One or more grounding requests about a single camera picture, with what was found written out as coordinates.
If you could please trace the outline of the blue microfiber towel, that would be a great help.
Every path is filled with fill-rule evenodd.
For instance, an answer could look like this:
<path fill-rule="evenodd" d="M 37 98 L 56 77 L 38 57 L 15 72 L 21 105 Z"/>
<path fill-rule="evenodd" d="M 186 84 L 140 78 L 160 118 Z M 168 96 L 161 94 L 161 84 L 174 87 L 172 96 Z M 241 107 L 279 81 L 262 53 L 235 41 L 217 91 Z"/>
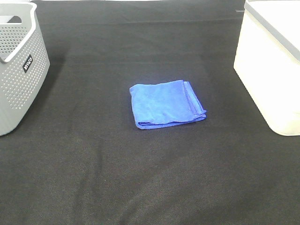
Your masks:
<path fill-rule="evenodd" d="M 136 84 L 129 89 L 135 124 L 139 129 L 166 128 L 206 118 L 190 82 Z"/>

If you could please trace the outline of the black table cloth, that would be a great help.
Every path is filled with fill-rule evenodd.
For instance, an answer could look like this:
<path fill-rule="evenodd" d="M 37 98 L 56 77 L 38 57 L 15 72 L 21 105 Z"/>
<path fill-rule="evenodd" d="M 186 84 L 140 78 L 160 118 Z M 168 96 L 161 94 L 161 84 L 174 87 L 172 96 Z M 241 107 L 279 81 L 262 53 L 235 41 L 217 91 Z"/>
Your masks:
<path fill-rule="evenodd" d="M 300 139 L 233 69 L 242 0 L 37 1 L 50 68 L 0 139 L 3 225 L 297 225 Z M 136 127 L 129 88 L 191 83 L 205 120 Z"/>

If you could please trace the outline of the white storage box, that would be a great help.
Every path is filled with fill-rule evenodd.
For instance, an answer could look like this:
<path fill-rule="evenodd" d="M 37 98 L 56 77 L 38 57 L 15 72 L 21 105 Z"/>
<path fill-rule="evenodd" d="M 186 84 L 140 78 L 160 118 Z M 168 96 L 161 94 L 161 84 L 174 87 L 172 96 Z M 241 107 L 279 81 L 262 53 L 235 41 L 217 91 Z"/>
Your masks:
<path fill-rule="evenodd" d="M 247 0 L 233 67 L 271 130 L 299 135 L 299 1 Z"/>

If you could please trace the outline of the grey perforated plastic basket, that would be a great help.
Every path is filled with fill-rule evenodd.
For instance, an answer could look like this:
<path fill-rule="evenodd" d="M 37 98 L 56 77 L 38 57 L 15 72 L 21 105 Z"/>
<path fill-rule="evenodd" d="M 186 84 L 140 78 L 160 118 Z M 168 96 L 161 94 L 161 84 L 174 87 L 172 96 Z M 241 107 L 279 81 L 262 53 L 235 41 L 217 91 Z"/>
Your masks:
<path fill-rule="evenodd" d="M 20 22 L 0 24 L 0 134 L 13 131 L 36 98 L 50 62 L 32 2 L 1 2 L 1 16 Z"/>

